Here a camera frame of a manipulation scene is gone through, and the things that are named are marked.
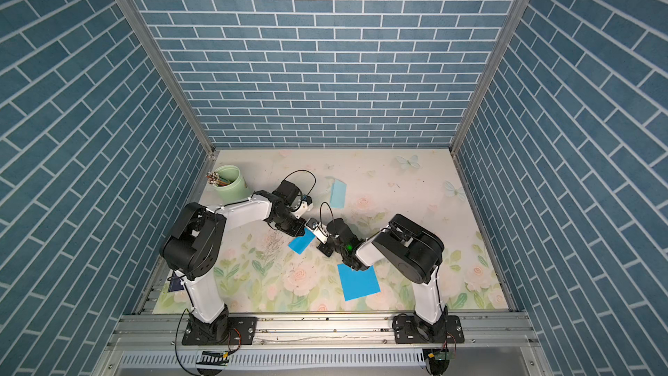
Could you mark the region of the blue paper sheet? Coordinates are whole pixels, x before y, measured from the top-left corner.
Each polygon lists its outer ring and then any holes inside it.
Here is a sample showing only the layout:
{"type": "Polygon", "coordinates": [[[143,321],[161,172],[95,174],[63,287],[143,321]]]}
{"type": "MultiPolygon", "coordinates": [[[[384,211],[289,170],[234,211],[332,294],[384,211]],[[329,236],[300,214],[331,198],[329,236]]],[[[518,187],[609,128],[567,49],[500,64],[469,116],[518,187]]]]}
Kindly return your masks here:
{"type": "Polygon", "coordinates": [[[301,255],[315,238],[315,234],[309,228],[304,228],[304,234],[294,238],[288,247],[296,254],[301,255]]]}
{"type": "Polygon", "coordinates": [[[345,301],[360,299],[381,292],[373,266],[365,271],[354,271],[349,266],[339,264],[337,270],[339,271],[345,301]]]}

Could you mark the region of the light blue square paper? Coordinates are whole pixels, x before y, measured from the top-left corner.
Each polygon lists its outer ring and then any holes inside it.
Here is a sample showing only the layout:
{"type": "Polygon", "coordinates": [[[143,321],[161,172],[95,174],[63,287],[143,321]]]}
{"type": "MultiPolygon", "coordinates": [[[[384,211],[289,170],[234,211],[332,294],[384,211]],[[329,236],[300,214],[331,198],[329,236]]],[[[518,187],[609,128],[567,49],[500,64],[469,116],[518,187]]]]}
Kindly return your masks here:
{"type": "Polygon", "coordinates": [[[329,205],[333,209],[344,209],[346,200],[347,184],[339,179],[332,183],[329,205]]]}

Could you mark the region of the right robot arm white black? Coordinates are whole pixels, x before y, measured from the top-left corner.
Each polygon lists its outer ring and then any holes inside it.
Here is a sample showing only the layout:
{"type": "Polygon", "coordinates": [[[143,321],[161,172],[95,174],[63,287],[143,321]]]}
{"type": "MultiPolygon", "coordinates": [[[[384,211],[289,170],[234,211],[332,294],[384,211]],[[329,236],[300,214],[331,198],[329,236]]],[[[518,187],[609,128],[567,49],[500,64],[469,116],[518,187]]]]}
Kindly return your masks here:
{"type": "Polygon", "coordinates": [[[388,261],[413,287],[414,312],[400,329],[412,332],[413,339],[423,342],[445,339],[447,307],[438,289],[445,246],[438,236],[402,214],[394,215],[368,240],[358,238],[343,219],[333,219],[326,225],[309,219],[306,229],[318,239],[320,252],[326,257],[338,253],[353,273],[364,273],[375,263],[388,261]]]}

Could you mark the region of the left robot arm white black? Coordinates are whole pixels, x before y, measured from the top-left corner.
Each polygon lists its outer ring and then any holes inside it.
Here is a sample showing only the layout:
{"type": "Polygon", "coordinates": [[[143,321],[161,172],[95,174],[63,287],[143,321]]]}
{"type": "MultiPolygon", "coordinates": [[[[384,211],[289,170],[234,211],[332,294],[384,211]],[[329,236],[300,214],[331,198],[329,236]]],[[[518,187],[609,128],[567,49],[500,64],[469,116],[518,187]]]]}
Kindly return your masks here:
{"type": "Polygon", "coordinates": [[[229,310],[220,297],[214,266],[224,236],[247,224],[263,221],[292,238],[304,235],[304,214],[312,197],[284,179],[278,188],[255,191],[242,201],[223,206],[186,205],[167,236],[160,256],[174,271],[191,302],[189,328],[198,341],[219,343],[229,338],[229,310]]]}

